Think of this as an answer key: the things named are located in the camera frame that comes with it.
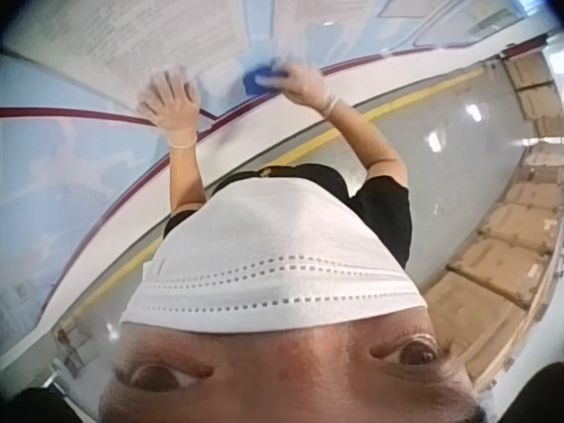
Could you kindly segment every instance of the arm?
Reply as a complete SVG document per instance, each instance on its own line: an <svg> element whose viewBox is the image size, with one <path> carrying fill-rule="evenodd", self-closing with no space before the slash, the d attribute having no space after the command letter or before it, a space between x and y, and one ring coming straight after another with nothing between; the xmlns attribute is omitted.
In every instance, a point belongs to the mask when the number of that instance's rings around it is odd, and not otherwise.
<svg viewBox="0 0 564 423"><path fill-rule="evenodd" d="M138 112L165 131L170 146L170 208L174 216L198 210L205 203L204 185L196 158L199 105L196 88L184 71L155 76L139 94Z"/></svg>
<svg viewBox="0 0 564 423"><path fill-rule="evenodd" d="M327 120L343 134L367 170L367 179L387 175L407 187L407 168L404 162L375 125L367 122L359 112L341 100L337 101Z"/></svg>
<svg viewBox="0 0 564 423"><path fill-rule="evenodd" d="M367 170L367 179L387 175L400 185L407 186L405 164L388 145L384 135L343 101L335 102L335 97L328 95L319 71L296 63L278 68L287 74L286 78L257 77L256 82L278 88L290 101L313 108L324 115L351 146Z"/></svg>

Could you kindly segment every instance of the black shirt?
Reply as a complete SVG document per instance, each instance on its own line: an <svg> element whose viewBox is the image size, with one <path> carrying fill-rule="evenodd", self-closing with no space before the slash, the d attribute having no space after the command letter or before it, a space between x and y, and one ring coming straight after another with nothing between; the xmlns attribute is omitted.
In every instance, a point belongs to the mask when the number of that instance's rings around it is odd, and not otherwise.
<svg viewBox="0 0 564 423"><path fill-rule="evenodd" d="M304 178L327 189L349 206L378 235L397 262L405 268L412 244L409 191L390 176L377 176L367 180L353 197L349 197L345 179L331 167L318 164L296 167L276 166L232 174L219 183L213 194L230 183L257 177ZM164 236L166 237L170 231L195 212L181 211L170 218L165 226Z"/></svg>

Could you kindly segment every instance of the eye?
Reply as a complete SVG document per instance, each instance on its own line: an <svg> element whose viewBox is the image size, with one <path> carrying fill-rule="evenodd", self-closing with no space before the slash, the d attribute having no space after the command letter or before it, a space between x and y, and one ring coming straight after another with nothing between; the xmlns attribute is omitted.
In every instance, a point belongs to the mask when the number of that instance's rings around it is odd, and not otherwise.
<svg viewBox="0 0 564 423"><path fill-rule="evenodd" d="M142 366L133 373L129 385L140 390L167 392L188 388L197 381L196 377L169 367Z"/></svg>
<svg viewBox="0 0 564 423"><path fill-rule="evenodd" d="M418 335L404 343L392 354L384 358L404 366L421 366L439 358L439 347L433 337Z"/></svg>

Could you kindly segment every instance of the sleeve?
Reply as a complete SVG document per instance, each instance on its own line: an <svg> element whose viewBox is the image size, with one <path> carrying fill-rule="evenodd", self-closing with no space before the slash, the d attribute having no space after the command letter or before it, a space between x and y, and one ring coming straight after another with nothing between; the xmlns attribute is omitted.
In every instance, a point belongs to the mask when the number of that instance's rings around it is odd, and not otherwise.
<svg viewBox="0 0 564 423"><path fill-rule="evenodd" d="M408 189L390 176L376 176L364 182L352 198L352 206L405 268L412 245Z"/></svg>
<svg viewBox="0 0 564 423"><path fill-rule="evenodd" d="M167 224L165 225L165 230L164 230L162 237L167 238L167 235L170 234L170 231L172 231L174 228L176 228L178 225L180 225L184 220L189 218L195 212L197 212L197 211L196 210L185 210L185 211L181 211L178 214L175 214L172 218L170 218L168 220Z"/></svg>

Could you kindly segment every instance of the yellow stripe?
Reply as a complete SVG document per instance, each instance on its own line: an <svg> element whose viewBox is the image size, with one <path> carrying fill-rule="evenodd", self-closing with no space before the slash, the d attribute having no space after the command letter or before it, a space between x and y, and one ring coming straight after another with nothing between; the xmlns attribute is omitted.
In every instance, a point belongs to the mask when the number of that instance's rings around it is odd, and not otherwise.
<svg viewBox="0 0 564 423"><path fill-rule="evenodd" d="M479 75L484 73L483 69L475 70L472 72L465 73L458 77L449 79L447 81L443 81L437 85L429 86L421 91L417 91L416 93L407 94L404 97L400 97L399 99L393 100L390 103L382 104L377 108L373 108L368 110L366 113L363 114L365 119L368 121L374 120L376 117L388 114L400 108L404 108L410 104L413 104L417 101L424 100L432 95L437 94L440 91L444 91L454 85L460 84L462 82L468 81L472 78L475 78ZM327 144L332 139L335 139L339 136L339 132L335 129L327 130L321 135L314 137L307 141L306 143L297 146L290 152L281 155L276 160L272 161L264 165L266 166L287 166L297 159L305 156L306 154L310 154L312 151L322 147L323 145ZM151 254L157 250L157 247L160 245L161 239L155 240L151 245L149 245L143 251L137 253L131 260L129 260L126 264L124 264L116 273L114 273L111 277L106 280L96 291L94 291L88 298L86 298L75 310L72 312L72 315L67 318L63 322L63 327L65 329L69 329L72 325L73 317L78 317L83 315L85 311L94 304L100 297L102 297L105 293L107 293L114 285L119 283L123 280L130 272L144 263Z"/></svg>
<svg viewBox="0 0 564 423"><path fill-rule="evenodd" d="M444 91L449 89L450 87L468 81L472 78L478 77L484 73L483 69L474 70L472 72L465 73L458 77L449 79L447 81L443 81L437 85L429 86L428 88L424 88L421 91L417 91L416 93L407 94L404 97L400 97L399 99L393 100L390 103L382 104L377 108L373 108L368 110L366 113L363 113L362 116L367 121L372 121L376 117L386 115L393 111L398 110L399 108L404 108L405 106L409 106L417 101L422 101L432 95L437 94L440 91ZM267 166L287 166L294 163L297 159L305 156L306 154L310 154L312 151L323 147L332 139L335 139L339 136L339 132L335 129L328 130L317 137L310 139L309 141L305 142L302 145L294 148L290 152L281 155L276 160L263 165L262 167Z"/></svg>
<svg viewBox="0 0 564 423"><path fill-rule="evenodd" d="M100 297L106 294L114 285L124 279L128 274L134 271L138 266L143 264L151 254L154 254L162 240L160 238L153 241L145 249L139 251L131 260L118 269L112 276L110 276L97 290L81 302L73 311L70 317L65 319L62 327L68 330L72 327L73 320L76 317L83 315L89 307L94 304Z"/></svg>

